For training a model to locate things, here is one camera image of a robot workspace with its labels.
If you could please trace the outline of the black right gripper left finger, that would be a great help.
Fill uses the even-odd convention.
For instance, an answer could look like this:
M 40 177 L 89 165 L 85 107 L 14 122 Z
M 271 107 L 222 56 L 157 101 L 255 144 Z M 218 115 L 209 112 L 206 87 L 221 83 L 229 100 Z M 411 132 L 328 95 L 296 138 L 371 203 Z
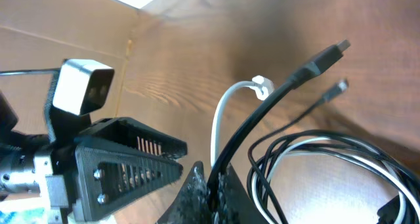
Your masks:
M 188 173 L 173 203 L 156 223 L 200 224 L 212 223 L 208 189 L 204 178 L 203 162 L 197 161 Z

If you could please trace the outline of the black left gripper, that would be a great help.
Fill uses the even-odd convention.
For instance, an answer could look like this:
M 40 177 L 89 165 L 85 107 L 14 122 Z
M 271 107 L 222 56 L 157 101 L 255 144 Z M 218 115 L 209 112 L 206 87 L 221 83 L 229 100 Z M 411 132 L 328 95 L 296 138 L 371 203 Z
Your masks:
M 47 223 L 68 223 L 80 194 L 85 221 L 98 221 L 166 185 L 178 181 L 177 162 L 123 145 L 92 140 L 76 149 L 44 146 L 1 151 L 1 200 L 22 194 L 15 204 L 39 204 Z M 77 178 L 79 174 L 79 192 Z

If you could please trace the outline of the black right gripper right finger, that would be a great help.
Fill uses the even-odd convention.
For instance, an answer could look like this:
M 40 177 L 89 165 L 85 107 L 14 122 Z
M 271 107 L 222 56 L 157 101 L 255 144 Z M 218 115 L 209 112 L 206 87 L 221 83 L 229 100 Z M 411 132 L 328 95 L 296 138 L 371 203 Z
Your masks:
M 224 175 L 219 175 L 215 223 L 266 223 L 266 219 L 248 197 L 240 178 L 231 165 L 227 167 Z

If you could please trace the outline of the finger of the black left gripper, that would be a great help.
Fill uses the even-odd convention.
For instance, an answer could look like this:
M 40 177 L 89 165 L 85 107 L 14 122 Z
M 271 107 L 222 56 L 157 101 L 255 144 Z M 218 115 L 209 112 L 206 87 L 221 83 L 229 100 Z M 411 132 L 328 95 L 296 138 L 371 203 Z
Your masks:
M 129 117 L 98 120 L 81 134 L 100 137 L 170 160 L 178 160 L 188 153 L 186 142 Z

